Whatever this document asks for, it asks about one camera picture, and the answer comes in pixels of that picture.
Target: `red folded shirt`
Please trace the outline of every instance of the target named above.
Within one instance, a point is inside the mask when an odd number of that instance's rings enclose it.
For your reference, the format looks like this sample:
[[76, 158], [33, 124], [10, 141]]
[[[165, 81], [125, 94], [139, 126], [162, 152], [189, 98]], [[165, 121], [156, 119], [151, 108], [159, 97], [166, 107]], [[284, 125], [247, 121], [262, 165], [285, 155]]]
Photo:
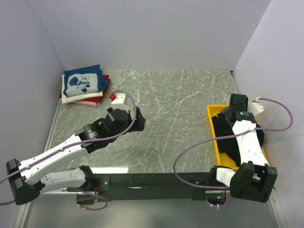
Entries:
[[108, 88], [109, 88], [110, 81], [111, 81], [111, 79], [109, 78], [109, 75], [103, 75], [103, 77], [104, 77], [104, 80], [105, 80], [105, 81], [108, 81], [108, 85], [107, 85], [106, 88], [104, 88], [104, 90], [103, 90], [103, 96], [91, 97], [91, 98], [83, 99], [83, 100], [81, 100], [81, 101], [89, 101], [89, 102], [97, 102], [97, 103], [100, 103], [100, 102], [103, 100], [103, 98], [104, 98], [104, 96], [105, 96], [105, 93], [106, 93], [106, 91], [107, 91]]

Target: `white wall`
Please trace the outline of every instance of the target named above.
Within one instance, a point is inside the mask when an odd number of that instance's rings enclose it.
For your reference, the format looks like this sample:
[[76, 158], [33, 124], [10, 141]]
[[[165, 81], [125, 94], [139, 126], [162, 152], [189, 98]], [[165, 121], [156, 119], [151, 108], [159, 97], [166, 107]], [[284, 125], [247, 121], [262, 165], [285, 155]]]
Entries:
[[[0, 179], [6, 162], [41, 153], [54, 116], [63, 71], [25, 0], [0, 0]], [[13, 199], [8, 181], [1, 202]], [[10, 228], [19, 207], [0, 206]]]
[[64, 69], [234, 70], [270, 0], [28, 0]]
[[[292, 129], [266, 133], [266, 153], [278, 169], [276, 189], [289, 227], [303, 227], [304, 1], [272, 0], [234, 71], [239, 93], [279, 100], [294, 114]], [[288, 114], [265, 104], [260, 123], [282, 127]]]

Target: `yellow plastic tray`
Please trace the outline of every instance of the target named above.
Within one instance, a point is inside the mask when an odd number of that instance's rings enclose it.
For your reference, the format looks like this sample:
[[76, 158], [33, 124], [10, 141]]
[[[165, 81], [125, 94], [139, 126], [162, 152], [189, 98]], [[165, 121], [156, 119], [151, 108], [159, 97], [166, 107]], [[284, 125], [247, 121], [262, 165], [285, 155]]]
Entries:
[[[212, 134], [213, 138], [215, 137], [215, 132], [214, 132], [214, 128], [213, 128], [212, 117], [217, 116], [218, 113], [220, 113], [227, 106], [228, 105], [226, 105], [226, 104], [220, 104], [220, 105], [219, 104], [213, 104], [213, 105], [211, 104], [211, 105], [207, 106], [208, 120], [209, 120], [211, 134]], [[215, 151], [215, 157], [216, 157], [216, 160], [217, 160], [217, 164], [222, 165], [222, 166], [230, 167], [233, 170], [237, 170], [238, 167], [236, 166], [235, 162], [231, 158], [228, 157], [228, 155], [226, 155], [225, 153], [219, 153], [218, 144], [217, 144], [216, 140], [213, 141], [213, 144], [214, 144], [214, 151]], [[262, 147], [262, 152], [263, 152], [265, 158], [267, 159], [263, 147]]]

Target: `marble table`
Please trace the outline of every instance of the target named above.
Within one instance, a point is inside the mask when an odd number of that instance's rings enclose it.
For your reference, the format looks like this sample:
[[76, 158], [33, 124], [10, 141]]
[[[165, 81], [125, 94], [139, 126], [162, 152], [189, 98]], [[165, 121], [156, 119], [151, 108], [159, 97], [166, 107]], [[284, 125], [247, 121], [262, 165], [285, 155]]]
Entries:
[[[172, 172], [177, 154], [210, 138], [207, 105], [228, 104], [236, 89], [229, 71], [105, 71], [111, 85], [98, 107], [61, 104], [52, 130], [50, 147], [63, 142], [88, 123], [105, 117], [115, 89], [128, 91], [147, 120], [143, 132], [121, 136], [107, 148], [77, 158], [57, 171], [88, 165], [128, 173]], [[216, 164], [212, 142], [182, 157], [180, 172], [209, 171]]]

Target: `white folded shirt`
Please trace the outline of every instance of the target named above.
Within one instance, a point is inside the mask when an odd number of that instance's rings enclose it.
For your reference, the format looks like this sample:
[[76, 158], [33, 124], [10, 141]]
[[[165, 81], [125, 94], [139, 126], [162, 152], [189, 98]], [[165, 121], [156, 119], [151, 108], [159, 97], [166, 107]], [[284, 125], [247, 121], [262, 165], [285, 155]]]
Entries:
[[83, 100], [83, 99], [87, 99], [87, 98], [91, 98], [91, 97], [99, 97], [99, 96], [103, 96], [103, 92], [96, 92], [96, 93], [90, 93], [90, 94], [83, 94], [83, 95], [76, 95], [76, 96], [72, 96], [72, 97], [67, 97], [63, 94], [63, 90], [65, 89], [65, 75], [62, 75], [62, 89], [61, 89], [61, 102], [63, 104], [66, 103], [71, 103], [74, 101], [79, 101], [79, 100]]

